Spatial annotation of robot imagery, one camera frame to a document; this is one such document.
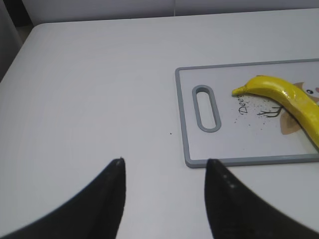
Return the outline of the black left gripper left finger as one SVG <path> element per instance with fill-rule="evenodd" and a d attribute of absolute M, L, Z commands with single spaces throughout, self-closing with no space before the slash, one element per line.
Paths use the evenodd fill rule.
<path fill-rule="evenodd" d="M 82 191 L 6 239 L 114 239 L 126 201 L 123 158 L 112 160 Z"/>

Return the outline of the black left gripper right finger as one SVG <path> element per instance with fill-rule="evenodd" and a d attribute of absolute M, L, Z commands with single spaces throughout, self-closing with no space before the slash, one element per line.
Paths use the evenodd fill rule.
<path fill-rule="evenodd" d="M 206 165 L 204 199 L 215 239 L 317 239 L 314 230 L 265 202 L 217 159 Z"/>

